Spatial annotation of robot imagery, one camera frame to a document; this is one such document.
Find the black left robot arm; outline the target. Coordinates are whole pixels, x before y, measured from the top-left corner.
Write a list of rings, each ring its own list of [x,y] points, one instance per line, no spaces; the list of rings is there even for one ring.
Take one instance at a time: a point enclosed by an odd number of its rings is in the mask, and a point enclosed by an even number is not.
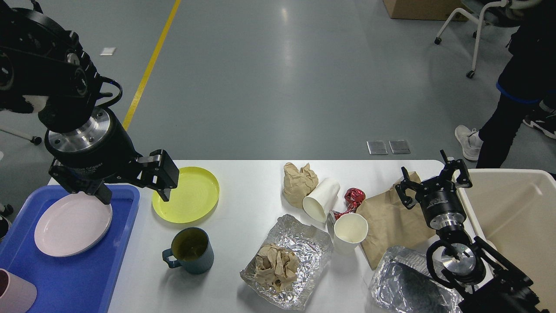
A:
[[[69,193],[109,204],[109,183],[155,190],[169,201],[179,169],[168,152],[139,154],[110,107],[122,97],[117,81],[99,74],[78,34],[33,8],[1,2],[1,109],[38,113],[47,128],[50,176]],[[103,84],[120,93],[103,93]]]

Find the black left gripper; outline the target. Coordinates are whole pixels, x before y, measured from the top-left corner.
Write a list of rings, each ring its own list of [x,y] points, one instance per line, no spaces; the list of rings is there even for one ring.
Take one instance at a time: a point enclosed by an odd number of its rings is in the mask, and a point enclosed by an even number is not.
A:
[[[94,107],[78,129],[69,133],[48,130],[44,138],[54,156],[48,173],[69,193],[84,192],[108,205],[113,193],[104,181],[137,178],[136,186],[154,190],[168,202],[171,190],[178,186],[179,169],[169,153],[159,149],[142,157],[109,108]]]

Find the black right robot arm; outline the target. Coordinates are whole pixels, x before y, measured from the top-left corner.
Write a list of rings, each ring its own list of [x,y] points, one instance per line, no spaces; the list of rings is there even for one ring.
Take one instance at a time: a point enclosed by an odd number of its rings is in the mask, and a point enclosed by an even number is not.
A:
[[[419,204],[427,226],[439,239],[427,249],[427,269],[433,280],[462,296],[463,313],[537,313],[540,302],[533,281],[479,236],[471,238],[464,222],[467,214],[457,188],[471,188],[462,159],[449,160],[438,176],[412,181],[407,169],[394,188],[405,208]]]

